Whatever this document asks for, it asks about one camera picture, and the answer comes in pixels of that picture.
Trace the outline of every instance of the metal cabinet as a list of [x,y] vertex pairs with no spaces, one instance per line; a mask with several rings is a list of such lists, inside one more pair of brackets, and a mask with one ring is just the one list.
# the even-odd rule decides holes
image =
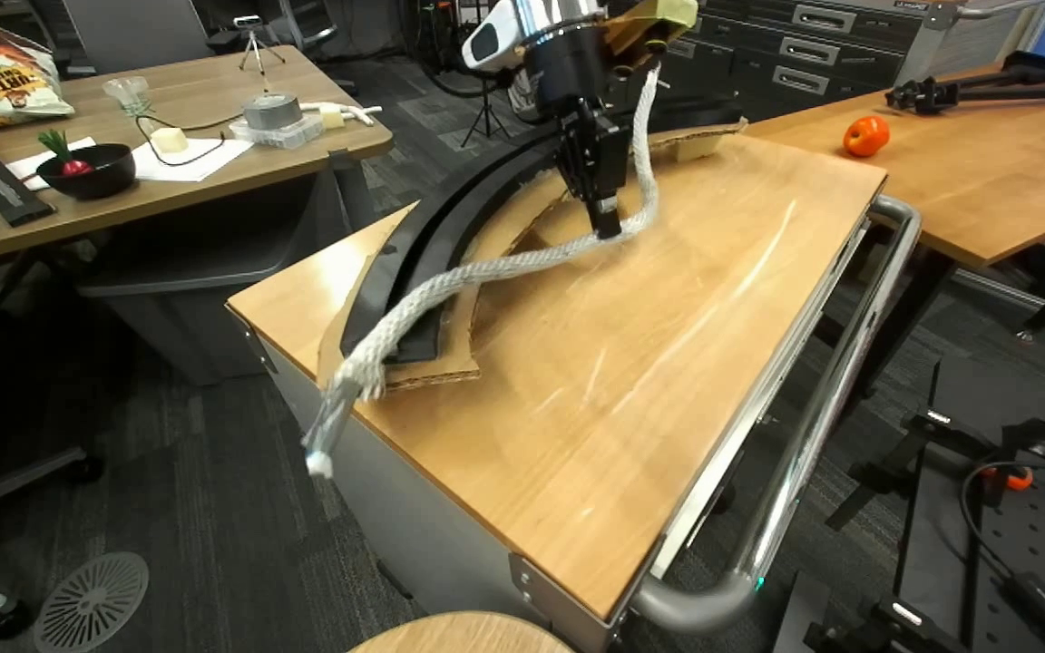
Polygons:
[[675,93],[737,101],[750,119],[766,119],[909,76],[991,65],[1019,43],[1032,14],[1027,0],[996,10],[901,0],[709,0],[692,31],[670,43],[663,79]]

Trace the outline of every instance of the white cable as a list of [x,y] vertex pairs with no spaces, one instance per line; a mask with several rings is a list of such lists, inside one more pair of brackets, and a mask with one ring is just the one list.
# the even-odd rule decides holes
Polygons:
[[549,247],[549,251],[523,251],[523,255],[509,255],[499,262],[472,262],[472,263],[438,273],[427,283],[413,287],[393,312],[381,314],[381,324],[336,367],[330,387],[323,390],[320,414],[307,424],[307,436],[304,436],[307,453],[330,453],[336,432],[345,428],[350,407],[356,399],[381,395],[385,360],[395,351],[395,345],[427,309],[451,299],[453,292],[469,287],[546,273],[546,268],[567,263],[571,257],[627,243],[658,221],[661,185],[652,179],[649,133],[645,133],[649,111],[658,101],[658,83],[661,83],[661,67],[649,67],[640,90],[634,119],[633,119],[633,159],[634,159],[641,208],[619,221],[619,233],[612,238],[600,238],[593,233],[564,247]]

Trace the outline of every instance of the filing cabinet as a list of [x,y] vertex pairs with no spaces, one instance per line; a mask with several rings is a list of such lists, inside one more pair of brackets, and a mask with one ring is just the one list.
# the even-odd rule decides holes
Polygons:
[[[962,25],[959,10],[944,21],[930,10],[901,0],[705,0],[692,31],[668,46],[663,79],[679,98],[722,98],[748,119],[882,90],[930,67],[944,31]],[[986,65],[1019,41],[1032,6],[1009,10],[962,25],[965,58]]]

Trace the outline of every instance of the round stool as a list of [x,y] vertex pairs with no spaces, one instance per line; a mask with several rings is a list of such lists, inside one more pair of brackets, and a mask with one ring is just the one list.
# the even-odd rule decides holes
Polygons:
[[434,613],[356,647],[356,653],[571,653],[551,630],[506,613]]

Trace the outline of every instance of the chair wheel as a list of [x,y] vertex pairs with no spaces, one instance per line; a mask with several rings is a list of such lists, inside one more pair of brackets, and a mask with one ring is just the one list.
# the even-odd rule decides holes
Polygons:
[[107,470],[107,461],[101,457],[84,457],[68,466],[68,477],[74,482],[93,482],[97,476]]
[[16,637],[32,625],[32,608],[27,603],[10,603],[0,608],[0,637]]

